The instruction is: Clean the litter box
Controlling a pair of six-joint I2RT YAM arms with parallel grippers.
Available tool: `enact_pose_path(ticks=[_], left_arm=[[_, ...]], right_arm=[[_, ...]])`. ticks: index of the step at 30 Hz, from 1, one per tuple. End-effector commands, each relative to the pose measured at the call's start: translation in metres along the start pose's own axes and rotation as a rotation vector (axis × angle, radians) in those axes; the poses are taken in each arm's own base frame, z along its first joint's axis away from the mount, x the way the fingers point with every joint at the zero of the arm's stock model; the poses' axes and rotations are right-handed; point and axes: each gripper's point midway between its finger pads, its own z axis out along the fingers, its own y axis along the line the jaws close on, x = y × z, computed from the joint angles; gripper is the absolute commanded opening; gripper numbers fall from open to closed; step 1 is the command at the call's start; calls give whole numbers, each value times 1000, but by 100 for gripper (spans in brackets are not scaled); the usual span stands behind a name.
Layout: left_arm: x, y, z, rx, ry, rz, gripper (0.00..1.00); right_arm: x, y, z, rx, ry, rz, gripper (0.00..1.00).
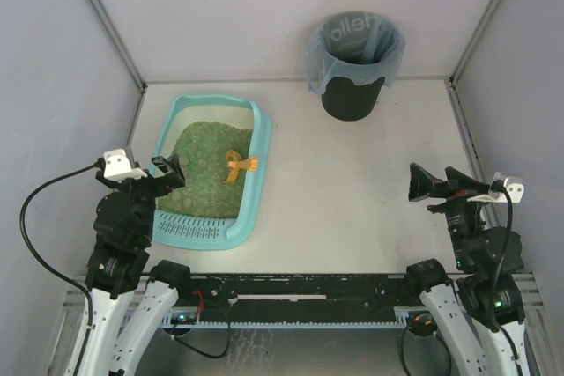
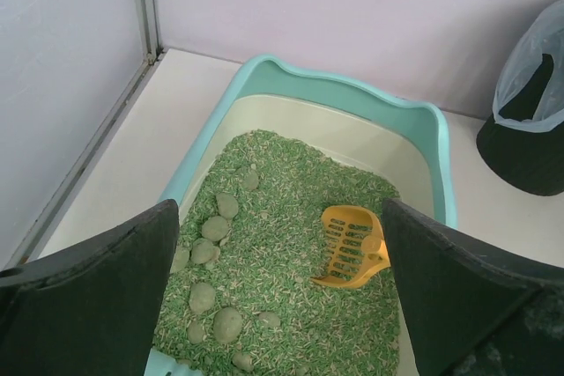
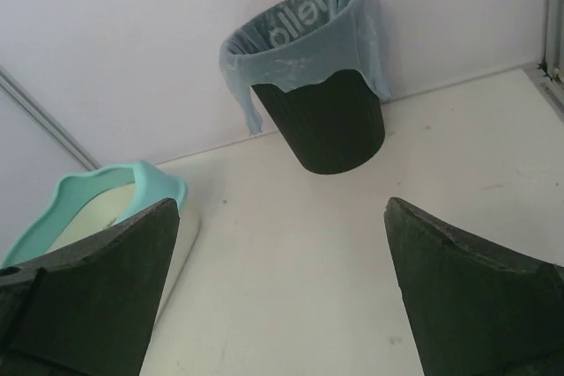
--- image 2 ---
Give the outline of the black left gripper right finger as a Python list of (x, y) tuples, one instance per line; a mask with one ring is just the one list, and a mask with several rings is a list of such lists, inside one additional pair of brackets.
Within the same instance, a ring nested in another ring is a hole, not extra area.
[(561, 375), (563, 270), (396, 199), (382, 226), (421, 375)]

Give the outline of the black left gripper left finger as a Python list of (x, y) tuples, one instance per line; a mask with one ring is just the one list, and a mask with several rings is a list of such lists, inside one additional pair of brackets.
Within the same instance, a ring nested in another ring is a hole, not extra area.
[(3, 375), (141, 375), (179, 236), (165, 200), (1, 273)]

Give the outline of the orange litter scoop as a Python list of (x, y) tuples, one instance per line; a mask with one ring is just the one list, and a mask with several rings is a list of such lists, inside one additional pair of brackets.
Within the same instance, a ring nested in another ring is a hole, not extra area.
[(325, 276), (310, 280), (321, 286), (358, 289), (390, 267), (381, 222), (374, 212), (352, 205), (335, 205), (321, 215), (329, 262)]

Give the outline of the teal cat litter box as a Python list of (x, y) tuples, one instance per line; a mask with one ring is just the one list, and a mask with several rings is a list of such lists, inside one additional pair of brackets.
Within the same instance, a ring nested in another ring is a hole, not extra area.
[[(394, 198), (446, 225), (457, 222), (448, 124), (437, 107), (263, 55), (234, 75), (163, 192), (178, 203), (181, 226), (215, 158), (233, 138), (255, 130), (301, 141), (341, 165), (382, 177), (397, 189)], [(397, 302), (399, 364), (393, 375), (414, 375), (398, 295)], [(172, 375), (207, 375), (155, 347), (149, 374), (159, 361)]]

